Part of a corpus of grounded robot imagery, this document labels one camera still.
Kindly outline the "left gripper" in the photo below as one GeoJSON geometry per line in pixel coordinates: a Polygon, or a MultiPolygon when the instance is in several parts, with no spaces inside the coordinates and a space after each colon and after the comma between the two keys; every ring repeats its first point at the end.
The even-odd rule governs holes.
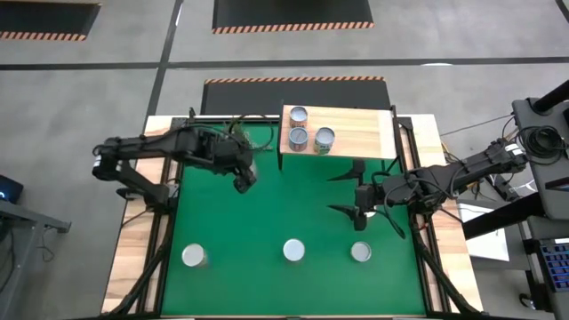
{"type": "Polygon", "coordinates": [[[207,144],[212,164],[209,170],[216,174],[233,174],[233,186],[244,194],[256,183],[249,167],[253,161],[253,152],[235,136],[226,136],[209,141],[207,144]]]}

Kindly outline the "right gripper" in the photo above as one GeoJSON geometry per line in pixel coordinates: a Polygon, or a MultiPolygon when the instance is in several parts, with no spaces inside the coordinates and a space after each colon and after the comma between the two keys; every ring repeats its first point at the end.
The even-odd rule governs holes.
{"type": "Polygon", "coordinates": [[[388,177],[389,172],[378,171],[371,174],[371,184],[364,183],[365,161],[356,159],[353,161],[352,167],[345,173],[332,177],[328,181],[351,180],[357,177],[358,186],[355,190],[355,207],[349,205],[329,204],[328,207],[338,212],[346,214],[350,220],[353,220],[355,231],[363,231],[367,227],[368,218],[365,212],[377,212],[379,201],[385,196],[376,180],[377,176],[388,177]]]}

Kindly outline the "mix vegetable label tin can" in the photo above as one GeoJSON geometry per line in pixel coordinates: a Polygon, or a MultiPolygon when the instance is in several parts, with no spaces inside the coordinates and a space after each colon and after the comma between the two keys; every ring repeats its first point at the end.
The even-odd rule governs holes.
{"type": "Polygon", "coordinates": [[[335,133],[329,127],[321,127],[317,130],[314,140],[314,150],[319,155],[328,154],[335,141],[335,133]]]}

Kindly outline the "silver lid tin can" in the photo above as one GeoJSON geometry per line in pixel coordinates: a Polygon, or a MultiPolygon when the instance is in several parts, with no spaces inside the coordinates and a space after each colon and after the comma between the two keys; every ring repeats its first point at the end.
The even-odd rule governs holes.
{"type": "Polygon", "coordinates": [[[366,242],[355,242],[350,248],[351,257],[358,262],[367,262],[372,257],[372,248],[366,242]]]}
{"type": "Polygon", "coordinates": [[[187,267],[202,267],[207,263],[206,251],[201,244],[188,244],[181,253],[181,260],[187,267]]]}

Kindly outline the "blue dotted label tin can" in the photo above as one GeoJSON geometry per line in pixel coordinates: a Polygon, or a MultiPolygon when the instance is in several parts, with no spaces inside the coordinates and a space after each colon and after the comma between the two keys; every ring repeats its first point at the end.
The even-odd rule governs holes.
{"type": "Polygon", "coordinates": [[[305,127],[293,127],[289,131],[289,148],[293,152],[301,152],[306,149],[309,141],[309,132],[305,127]]]}

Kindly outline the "pale green label tin can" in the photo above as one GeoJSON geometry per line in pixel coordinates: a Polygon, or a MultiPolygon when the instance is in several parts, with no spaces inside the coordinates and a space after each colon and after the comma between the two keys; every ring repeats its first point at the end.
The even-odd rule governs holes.
{"type": "Polygon", "coordinates": [[[304,243],[297,238],[288,239],[283,245],[283,255],[291,262],[301,261],[305,255],[305,251],[304,243]]]}

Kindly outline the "red label small tin can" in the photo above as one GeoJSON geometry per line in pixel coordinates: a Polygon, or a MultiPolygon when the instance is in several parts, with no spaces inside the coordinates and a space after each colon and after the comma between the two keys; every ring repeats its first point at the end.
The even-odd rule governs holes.
{"type": "Polygon", "coordinates": [[[303,106],[294,106],[290,110],[289,125],[292,128],[305,127],[308,122],[308,111],[303,106]]]}

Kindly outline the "wooden shelf with black legs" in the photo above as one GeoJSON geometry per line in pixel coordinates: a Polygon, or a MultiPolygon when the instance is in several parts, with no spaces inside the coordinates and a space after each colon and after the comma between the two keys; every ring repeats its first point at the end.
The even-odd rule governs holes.
{"type": "Polygon", "coordinates": [[[397,157],[395,115],[391,110],[333,108],[303,106],[308,111],[305,128],[309,141],[305,150],[293,152],[289,148],[290,110],[299,104],[284,104],[278,126],[276,156],[279,168],[284,166],[285,155],[337,156],[363,159],[388,160],[397,157]],[[328,154],[319,155],[314,150],[316,132],[329,127],[335,133],[333,147],[328,154]]]}

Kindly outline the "black hazard striped floor mat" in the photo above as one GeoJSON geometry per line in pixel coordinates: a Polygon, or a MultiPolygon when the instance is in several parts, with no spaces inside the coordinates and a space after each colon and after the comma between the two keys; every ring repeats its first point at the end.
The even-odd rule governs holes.
{"type": "Polygon", "coordinates": [[[221,34],[373,28],[369,0],[214,0],[221,34]]]}
{"type": "Polygon", "coordinates": [[[278,115],[283,104],[389,109],[382,76],[277,76],[212,78],[204,81],[204,116],[278,115]]]}
{"type": "Polygon", "coordinates": [[[101,6],[0,0],[0,40],[84,41],[101,6]]]}

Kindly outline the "green table mat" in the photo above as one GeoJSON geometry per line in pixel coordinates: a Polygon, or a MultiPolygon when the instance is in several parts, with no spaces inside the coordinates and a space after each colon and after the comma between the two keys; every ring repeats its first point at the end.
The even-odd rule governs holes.
{"type": "Polygon", "coordinates": [[[328,181],[347,172],[342,157],[254,158],[258,180],[237,192],[231,176],[184,170],[172,252],[164,289],[166,316],[421,316],[423,291],[407,211],[390,214],[401,238],[382,216],[355,231],[349,217],[328,207],[351,205],[356,183],[328,181]],[[291,262],[283,245],[301,240],[305,255],[291,262]],[[350,248],[366,242],[367,262],[350,248]],[[181,253],[201,244],[207,263],[187,267],[181,253]]]}

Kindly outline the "white paper sheet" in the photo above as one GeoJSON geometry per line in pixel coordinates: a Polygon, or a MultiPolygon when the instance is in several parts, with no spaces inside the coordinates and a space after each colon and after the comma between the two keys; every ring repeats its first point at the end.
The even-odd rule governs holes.
{"type": "MultiPolygon", "coordinates": [[[[492,211],[491,208],[471,204],[458,204],[458,208],[463,222],[468,222],[492,211]]],[[[507,239],[503,228],[471,238],[466,241],[466,245],[471,257],[509,261],[507,239]]]]}

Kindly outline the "grey equipment stand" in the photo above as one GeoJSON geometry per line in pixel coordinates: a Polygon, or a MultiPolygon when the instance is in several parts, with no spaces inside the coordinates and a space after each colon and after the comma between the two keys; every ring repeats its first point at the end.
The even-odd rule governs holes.
{"type": "Polygon", "coordinates": [[[545,215],[569,220],[569,79],[541,98],[514,100],[512,108],[545,215]],[[553,128],[562,140],[552,157],[530,154],[526,137],[533,129],[553,128]]]}

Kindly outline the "grey desk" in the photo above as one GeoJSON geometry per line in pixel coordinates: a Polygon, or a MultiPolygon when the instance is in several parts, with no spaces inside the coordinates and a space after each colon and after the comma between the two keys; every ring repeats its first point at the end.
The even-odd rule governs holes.
{"type": "Polygon", "coordinates": [[[31,211],[23,206],[0,201],[0,239],[8,241],[8,271],[4,277],[0,261],[0,320],[10,320],[16,309],[25,277],[46,229],[68,233],[71,223],[31,211]]]}

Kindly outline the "dark monitor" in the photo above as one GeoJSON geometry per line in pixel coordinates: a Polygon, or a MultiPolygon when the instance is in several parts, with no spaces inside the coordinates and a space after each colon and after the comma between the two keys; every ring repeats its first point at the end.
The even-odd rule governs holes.
{"type": "Polygon", "coordinates": [[[23,192],[23,185],[0,174],[0,200],[12,204],[19,202],[23,192]]]}

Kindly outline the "blue lit keyboard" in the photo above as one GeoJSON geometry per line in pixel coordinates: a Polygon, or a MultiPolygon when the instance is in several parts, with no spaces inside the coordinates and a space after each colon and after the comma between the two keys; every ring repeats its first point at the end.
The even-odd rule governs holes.
{"type": "Polygon", "coordinates": [[[541,271],[553,292],[569,292],[569,243],[539,241],[541,271]]]}

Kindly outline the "black aluminium table frame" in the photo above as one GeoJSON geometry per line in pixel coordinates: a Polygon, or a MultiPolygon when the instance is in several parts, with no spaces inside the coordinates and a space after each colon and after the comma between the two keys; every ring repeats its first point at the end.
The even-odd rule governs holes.
{"type": "MultiPolygon", "coordinates": [[[[171,127],[174,118],[187,118],[188,116],[150,116],[145,125],[144,133],[150,136],[164,133],[171,127]]],[[[236,116],[197,116],[200,120],[215,120],[227,121],[236,116]]],[[[402,118],[408,118],[413,125],[413,133],[406,133],[407,136],[411,134],[415,138],[415,145],[417,154],[421,164],[443,164],[444,148],[439,137],[437,122],[433,114],[403,114],[402,118]]],[[[174,165],[174,169],[165,169],[170,164],[169,161],[163,158],[155,160],[142,160],[141,163],[135,165],[136,171],[142,173],[145,178],[149,178],[152,182],[165,181],[165,178],[172,178],[175,174],[174,169],[178,169],[174,165]]],[[[142,200],[133,200],[129,202],[124,210],[124,221],[130,219],[142,211],[142,200]]],[[[443,204],[443,209],[453,214],[455,218],[460,216],[458,211],[458,204],[455,200],[448,200],[443,204]]],[[[150,258],[146,258],[146,253],[153,256],[157,251],[157,245],[165,243],[163,236],[167,230],[167,223],[174,223],[174,219],[169,219],[168,216],[157,216],[154,219],[152,212],[146,212],[139,217],[139,220],[132,221],[135,226],[127,227],[124,231],[120,231],[118,243],[116,245],[115,257],[108,279],[108,286],[106,289],[104,301],[101,307],[101,313],[110,312],[113,308],[117,307],[120,300],[124,298],[127,293],[127,286],[135,284],[136,277],[139,276],[143,270],[143,264],[149,263],[150,258]],[[152,228],[157,232],[156,241],[150,239],[152,228]]],[[[432,216],[432,221],[429,225],[432,239],[428,240],[428,232],[421,231],[421,236],[425,244],[437,244],[438,258],[440,258],[440,266],[447,274],[450,280],[454,281],[457,290],[463,298],[477,310],[483,310],[482,301],[480,298],[477,281],[474,275],[472,263],[469,260],[468,248],[466,245],[465,236],[462,234],[462,226],[459,221],[451,218],[447,213],[438,211],[436,215],[432,216]]],[[[142,307],[142,302],[146,303],[146,307],[142,311],[150,311],[153,307],[158,306],[155,302],[158,291],[158,280],[162,275],[165,279],[165,271],[162,272],[162,265],[164,270],[166,263],[159,262],[157,267],[151,273],[148,286],[143,289],[146,293],[146,298],[136,300],[136,306],[129,309],[128,315],[134,314],[136,308],[142,307]]],[[[434,299],[434,309],[436,311],[443,310],[443,298],[440,294],[443,289],[439,290],[439,283],[436,282],[432,270],[423,263],[423,267],[427,270],[428,290],[431,298],[434,299]]]]}

